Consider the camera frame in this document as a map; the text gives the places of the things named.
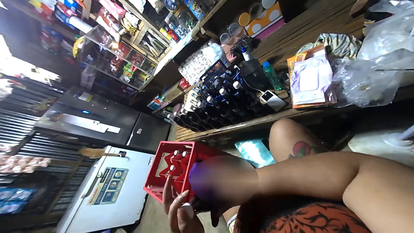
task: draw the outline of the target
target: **leg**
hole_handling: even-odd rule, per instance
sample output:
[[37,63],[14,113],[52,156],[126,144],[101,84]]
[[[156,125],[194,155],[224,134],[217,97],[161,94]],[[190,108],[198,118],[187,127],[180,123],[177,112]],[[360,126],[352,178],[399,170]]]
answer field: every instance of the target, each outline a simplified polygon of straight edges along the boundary
[[291,119],[281,119],[273,124],[269,147],[276,162],[327,151],[309,129]]

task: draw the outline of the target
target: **green plastic bottle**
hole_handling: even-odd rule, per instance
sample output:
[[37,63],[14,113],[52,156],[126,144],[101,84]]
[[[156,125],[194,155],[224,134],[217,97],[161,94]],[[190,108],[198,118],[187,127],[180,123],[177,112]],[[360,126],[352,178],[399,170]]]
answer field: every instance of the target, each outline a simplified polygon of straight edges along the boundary
[[275,73],[273,67],[269,64],[269,62],[265,61],[263,63],[263,70],[266,73],[267,78],[269,79],[270,83],[272,84],[273,88],[277,91],[283,90],[283,82]]

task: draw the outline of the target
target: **red plastic crate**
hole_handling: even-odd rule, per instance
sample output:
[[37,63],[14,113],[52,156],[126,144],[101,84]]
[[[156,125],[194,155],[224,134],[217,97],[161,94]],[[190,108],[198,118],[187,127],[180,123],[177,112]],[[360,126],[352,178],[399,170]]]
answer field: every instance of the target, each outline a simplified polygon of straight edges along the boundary
[[[174,155],[174,151],[180,151],[178,156]],[[182,152],[187,151],[188,155],[182,157]],[[158,173],[157,170],[162,159],[162,155],[168,153],[164,157],[167,163],[167,167]],[[161,141],[157,152],[155,154],[154,161],[149,171],[147,181],[145,182],[144,190],[155,198],[159,203],[162,203],[162,192],[168,175],[173,176],[172,185],[176,191],[180,194],[185,190],[190,190],[187,197],[187,202],[194,196],[191,190],[190,182],[188,181],[189,171],[197,161],[203,161],[205,159],[217,156],[217,155],[230,155],[221,150],[205,146],[198,142],[170,142]],[[170,171],[171,165],[174,165],[174,169]]]

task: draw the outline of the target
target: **concrete floor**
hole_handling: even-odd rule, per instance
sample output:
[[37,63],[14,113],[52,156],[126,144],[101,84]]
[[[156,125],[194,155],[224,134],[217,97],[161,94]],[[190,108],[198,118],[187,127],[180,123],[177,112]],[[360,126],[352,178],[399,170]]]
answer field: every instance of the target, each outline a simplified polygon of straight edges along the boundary
[[[168,139],[169,141],[174,140],[176,131],[177,127],[173,124]],[[166,167],[167,165],[164,161],[164,163],[160,164],[159,170]],[[216,228],[213,228],[211,225],[210,213],[198,214],[198,218],[203,223],[205,233],[229,233],[229,229],[227,228],[227,224],[223,217],[221,217],[219,225]],[[141,223],[135,229],[134,233],[169,233],[170,231],[168,216],[164,213],[162,205],[151,196],[148,196]]]

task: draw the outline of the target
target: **hand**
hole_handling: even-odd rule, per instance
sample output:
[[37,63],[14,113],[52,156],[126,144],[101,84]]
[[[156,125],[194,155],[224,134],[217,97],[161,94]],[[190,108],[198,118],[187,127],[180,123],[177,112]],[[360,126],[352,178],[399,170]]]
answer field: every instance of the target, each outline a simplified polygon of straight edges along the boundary
[[172,177],[168,176],[164,186],[162,200],[164,211],[168,214],[168,221],[172,233],[204,233],[204,227],[194,214],[193,218],[181,208],[188,195],[188,190],[177,196],[177,192],[171,185]]

